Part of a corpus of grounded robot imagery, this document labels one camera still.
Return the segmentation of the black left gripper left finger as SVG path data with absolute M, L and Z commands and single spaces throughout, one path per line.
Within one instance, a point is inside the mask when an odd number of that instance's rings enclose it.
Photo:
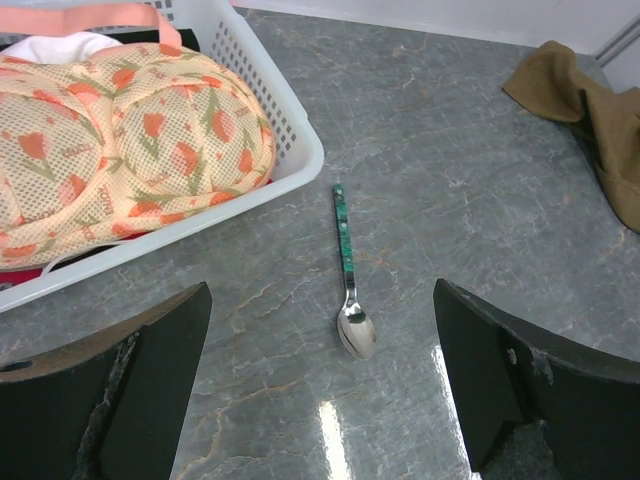
M 167 479 L 207 335 L 205 283 L 1 367 L 4 479 Z

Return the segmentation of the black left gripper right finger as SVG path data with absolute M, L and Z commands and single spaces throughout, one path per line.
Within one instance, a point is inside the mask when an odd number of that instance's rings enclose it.
M 539 421 L 565 479 L 639 476 L 639 365 L 500 310 L 445 280 L 437 330 L 473 471 Z

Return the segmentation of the green handled metal spoon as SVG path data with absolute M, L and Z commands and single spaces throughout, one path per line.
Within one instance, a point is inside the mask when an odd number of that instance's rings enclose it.
M 368 360 L 376 352 L 376 330 L 357 298 L 354 255 L 344 188 L 336 184 L 332 189 L 332 195 L 345 288 L 345 299 L 337 315 L 337 331 L 343 345 L 353 356 Z

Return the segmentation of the brown cloth napkin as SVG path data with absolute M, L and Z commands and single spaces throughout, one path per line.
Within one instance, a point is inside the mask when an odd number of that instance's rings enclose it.
M 639 89 L 615 93 L 583 73 L 568 47 L 548 41 L 503 91 L 531 114 L 568 126 L 593 149 L 603 193 L 619 220 L 639 230 Z

